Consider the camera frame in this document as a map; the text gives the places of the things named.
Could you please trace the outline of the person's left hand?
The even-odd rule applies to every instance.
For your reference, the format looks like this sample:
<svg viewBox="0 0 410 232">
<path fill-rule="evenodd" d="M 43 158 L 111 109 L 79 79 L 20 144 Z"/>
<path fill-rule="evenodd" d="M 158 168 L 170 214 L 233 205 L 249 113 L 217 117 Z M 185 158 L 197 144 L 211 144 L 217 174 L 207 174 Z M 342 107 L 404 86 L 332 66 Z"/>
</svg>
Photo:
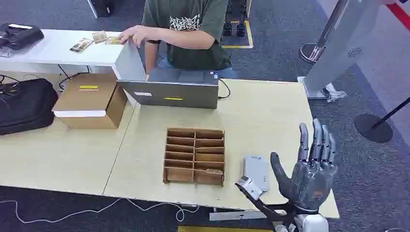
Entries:
<svg viewBox="0 0 410 232">
<path fill-rule="evenodd" d="M 124 44 L 127 40 L 132 40 L 137 47 L 141 46 L 142 40 L 144 40 L 149 33 L 149 27 L 136 25 L 121 32 L 118 39 L 121 44 Z"/>
</svg>

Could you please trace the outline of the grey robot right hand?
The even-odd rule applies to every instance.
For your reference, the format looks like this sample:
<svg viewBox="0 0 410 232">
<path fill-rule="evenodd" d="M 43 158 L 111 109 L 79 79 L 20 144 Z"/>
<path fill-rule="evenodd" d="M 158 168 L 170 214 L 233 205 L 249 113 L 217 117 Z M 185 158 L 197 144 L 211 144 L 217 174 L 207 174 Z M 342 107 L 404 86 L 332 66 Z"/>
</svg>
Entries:
<svg viewBox="0 0 410 232">
<path fill-rule="evenodd" d="M 292 176 L 288 177 L 277 152 L 270 153 L 270 164 L 281 195 L 296 207 L 318 211 L 327 199 L 334 183 L 337 165 L 336 141 L 325 124 L 317 118 L 312 121 L 313 141 L 308 142 L 308 129 L 300 123 L 300 142 Z"/>
</svg>

